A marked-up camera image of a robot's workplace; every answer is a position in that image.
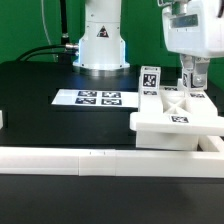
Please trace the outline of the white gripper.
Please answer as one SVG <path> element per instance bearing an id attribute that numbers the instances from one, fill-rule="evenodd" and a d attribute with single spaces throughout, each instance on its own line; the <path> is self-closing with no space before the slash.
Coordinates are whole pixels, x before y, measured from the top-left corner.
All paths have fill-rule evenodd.
<path id="1" fill-rule="evenodd" d="M 224 0 L 157 0 L 157 4 L 162 7 L 167 50 L 181 54 L 182 76 L 191 78 L 191 87 L 206 90 L 209 58 L 224 57 Z"/>

